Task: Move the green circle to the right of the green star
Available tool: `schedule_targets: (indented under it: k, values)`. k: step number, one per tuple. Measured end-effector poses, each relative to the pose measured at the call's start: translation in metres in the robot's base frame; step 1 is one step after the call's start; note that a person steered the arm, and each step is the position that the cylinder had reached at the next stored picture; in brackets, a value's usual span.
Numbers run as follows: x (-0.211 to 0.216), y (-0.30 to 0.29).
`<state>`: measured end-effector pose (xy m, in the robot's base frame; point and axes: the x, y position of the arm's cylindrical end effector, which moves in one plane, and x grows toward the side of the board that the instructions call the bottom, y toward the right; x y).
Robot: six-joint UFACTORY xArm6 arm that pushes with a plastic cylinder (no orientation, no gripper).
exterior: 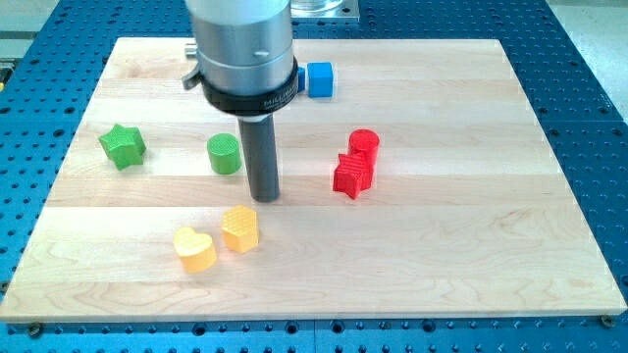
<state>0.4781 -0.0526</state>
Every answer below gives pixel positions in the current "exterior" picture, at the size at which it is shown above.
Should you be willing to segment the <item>blue block behind arm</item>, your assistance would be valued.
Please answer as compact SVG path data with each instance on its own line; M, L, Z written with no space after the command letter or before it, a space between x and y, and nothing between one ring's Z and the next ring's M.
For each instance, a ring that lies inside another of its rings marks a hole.
M302 92L305 89L305 69L303 67L297 68L297 92Z

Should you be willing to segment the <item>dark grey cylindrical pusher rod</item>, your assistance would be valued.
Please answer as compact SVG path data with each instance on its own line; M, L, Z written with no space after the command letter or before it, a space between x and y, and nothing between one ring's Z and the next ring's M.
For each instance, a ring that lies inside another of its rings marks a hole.
M251 197L273 202L280 196L273 115L238 119Z

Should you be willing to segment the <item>clear robot base mount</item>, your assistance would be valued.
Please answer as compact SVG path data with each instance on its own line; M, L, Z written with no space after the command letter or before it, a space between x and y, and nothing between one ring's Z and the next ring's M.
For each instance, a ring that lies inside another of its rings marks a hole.
M360 19L358 0L291 0L290 5L294 19L350 22Z

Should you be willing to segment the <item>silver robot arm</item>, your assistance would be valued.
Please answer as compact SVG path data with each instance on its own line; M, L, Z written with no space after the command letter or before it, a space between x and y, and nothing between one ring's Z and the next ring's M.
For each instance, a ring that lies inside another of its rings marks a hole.
M238 122L251 197L280 195L273 114L295 97L298 63L292 49L289 0L186 0L196 49L183 77Z

